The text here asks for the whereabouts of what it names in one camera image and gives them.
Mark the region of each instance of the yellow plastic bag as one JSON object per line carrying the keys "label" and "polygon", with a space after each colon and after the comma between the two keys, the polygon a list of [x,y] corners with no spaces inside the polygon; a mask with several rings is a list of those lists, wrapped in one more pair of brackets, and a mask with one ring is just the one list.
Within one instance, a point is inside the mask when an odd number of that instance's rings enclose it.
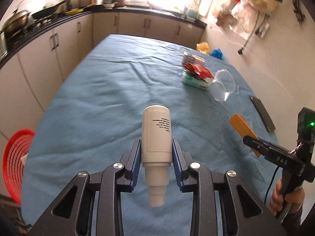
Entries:
{"label": "yellow plastic bag", "polygon": [[209,45],[206,42],[197,43],[196,50],[207,55],[210,53]]}

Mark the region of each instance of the blue gripper pad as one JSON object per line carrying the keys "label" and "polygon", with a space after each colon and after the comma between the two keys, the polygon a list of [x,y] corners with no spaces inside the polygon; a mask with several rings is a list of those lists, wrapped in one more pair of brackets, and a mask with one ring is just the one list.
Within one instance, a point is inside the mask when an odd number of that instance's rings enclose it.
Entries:
{"label": "blue gripper pad", "polygon": [[132,190],[137,185],[140,164],[141,164],[141,141],[140,141],[140,144],[138,145],[136,156],[134,158],[134,162],[133,162],[133,165],[131,168],[131,187],[132,187]]}
{"label": "blue gripper pad", "polygon": [[174,143],[172,142],[172,154],[173,154],[173,166],[176,176],[176,182],[179,187],[179,189],[182,191],[184,184],[183,184],[183,170],[179,162],[178,154],[176,151],[176,148],[174,146]]}

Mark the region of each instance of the black triangular cutout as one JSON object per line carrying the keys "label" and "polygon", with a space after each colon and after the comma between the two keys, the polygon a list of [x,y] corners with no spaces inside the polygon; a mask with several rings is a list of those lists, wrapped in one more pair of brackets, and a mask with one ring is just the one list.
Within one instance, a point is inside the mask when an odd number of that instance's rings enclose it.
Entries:
{"label": "black triangular cutout", "polygon": [[237,192],[241,201],[244,217],[251,218],[262,213],[260,207],[242,186],[237,186]]}
{"label": "black triangular cutout", "polygon": [[73,186],[62,201],[55,207],[53,214],[55,216],[69,218],[71,216],[71,210],[73,207],[74,199],[76,197],[78,187]]}

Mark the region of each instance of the yellow plate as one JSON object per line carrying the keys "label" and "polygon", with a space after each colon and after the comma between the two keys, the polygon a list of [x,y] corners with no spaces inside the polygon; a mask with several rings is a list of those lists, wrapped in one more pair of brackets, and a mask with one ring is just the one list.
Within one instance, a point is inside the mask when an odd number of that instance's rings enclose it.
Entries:
{"label": "yellow plate", "polygon": [[71,10],[71,11],[67,11],[67,12],[65,12],[65,15],[73,15],[73,14],[77,14],[77,13],[81,13],[81,12],[83,12],[84,11],[84,9],[73,9],[73,10]]}

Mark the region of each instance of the white bottle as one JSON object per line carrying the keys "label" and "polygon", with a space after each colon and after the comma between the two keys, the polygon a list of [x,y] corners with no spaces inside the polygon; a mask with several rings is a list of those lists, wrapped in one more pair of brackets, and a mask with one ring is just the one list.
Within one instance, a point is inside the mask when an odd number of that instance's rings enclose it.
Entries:
{"label": "white bottle", "polygon": [[143,110],[141,162],[145,168],[150,206],[164,205],[172,163],[170,111],[164,106],[154,105]]}

